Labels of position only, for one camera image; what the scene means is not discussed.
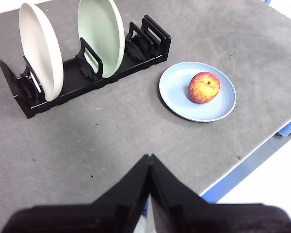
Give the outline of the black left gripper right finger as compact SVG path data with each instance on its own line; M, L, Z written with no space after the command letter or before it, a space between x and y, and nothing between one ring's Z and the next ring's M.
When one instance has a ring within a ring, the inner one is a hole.
M261 203L213 204L183 184L152 154L151 201L159 233L291 233L291 219Z

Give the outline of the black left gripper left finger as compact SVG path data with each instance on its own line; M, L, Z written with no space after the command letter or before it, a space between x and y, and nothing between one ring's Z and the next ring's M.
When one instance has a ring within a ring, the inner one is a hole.
M34 206L15 212L4 233L131 233L149 196L149 155L90 204Z

